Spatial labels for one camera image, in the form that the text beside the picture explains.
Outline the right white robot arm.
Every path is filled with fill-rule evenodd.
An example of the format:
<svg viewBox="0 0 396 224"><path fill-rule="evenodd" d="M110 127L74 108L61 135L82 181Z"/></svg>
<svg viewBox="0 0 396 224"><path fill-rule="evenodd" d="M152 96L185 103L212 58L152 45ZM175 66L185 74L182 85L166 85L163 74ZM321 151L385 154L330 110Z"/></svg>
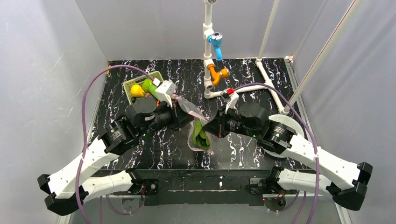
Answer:
<svg viewBox="0 0 396 224"><path fill-rule="evenodd" d="M257 103L243 104L239 111L220 109L203 130L218 138L229 133L255 138L265 151L297 160L313 170L301 173L273 167L264 180L250 185L254 194L300 190L327 196L349 210L362 207L373 172L369 163L352 163L314 146L285 123L270 119L268 111Z"/></svg>

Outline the clear zip top bag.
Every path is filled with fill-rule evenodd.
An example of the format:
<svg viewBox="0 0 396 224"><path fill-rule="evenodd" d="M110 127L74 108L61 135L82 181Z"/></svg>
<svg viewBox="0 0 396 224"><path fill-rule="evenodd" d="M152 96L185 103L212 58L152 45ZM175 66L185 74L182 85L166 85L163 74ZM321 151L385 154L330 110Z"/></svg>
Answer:
<svg viewBox="0 0 396 224"><path fill-rule="evenodd" d="M211 134L203 130L203 126L208 123L208 120L203 116L200 108L176 94L173 94L171 97L176 99L181 108L194 118L194 120L189 123L189 133L187 138L189 149L195 152L206 151L209 152L209 154L213 154L213 137Z"/></svg>

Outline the green plastic basket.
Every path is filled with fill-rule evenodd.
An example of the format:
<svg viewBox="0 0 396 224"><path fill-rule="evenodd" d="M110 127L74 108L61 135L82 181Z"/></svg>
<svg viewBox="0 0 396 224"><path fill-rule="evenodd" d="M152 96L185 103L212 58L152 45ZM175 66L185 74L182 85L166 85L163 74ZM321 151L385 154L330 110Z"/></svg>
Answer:
<svg viewBox="0 0 396 224"><path fill-rule="evenodd" d="M161 75L161 73L159 71L150 72L149 75L151 77L153 77L154 79L160 80L160 82L164 81L164 79L163 79L163 77L162 77L162 75ZM133 101L132 101L132 97L133 96L132 96L132 94L130 92L132 86L135 85L135 84L138 84L139 86L142 86L146 79L148 79L148 77L146 75L141 75L139 77L127 80L127 81L122 83L124 92L125 92L125 94L127 96L127 99L128 99L128 102L129 102L130 105L133 103Z"/></svg>

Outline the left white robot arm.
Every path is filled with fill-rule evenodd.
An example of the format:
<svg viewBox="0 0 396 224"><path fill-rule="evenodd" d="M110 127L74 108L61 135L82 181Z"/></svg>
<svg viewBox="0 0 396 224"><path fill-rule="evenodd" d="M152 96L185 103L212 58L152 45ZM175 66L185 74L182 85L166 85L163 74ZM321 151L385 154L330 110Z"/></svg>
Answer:
<svg viewBox="0 0 396 224"><path fill-rule="evenodd" d="M95 173L139 145L148 134L163 128L184 128L197 117L195 110L196 106L182 97L173 98L170 103L151 98L135 100L79 157L54 174L38 177L40 189L47 193L47 209L65 216L99 196L114 192L150 193L153 181L139 177L133 168L103 177L96 177Z"/></svg>

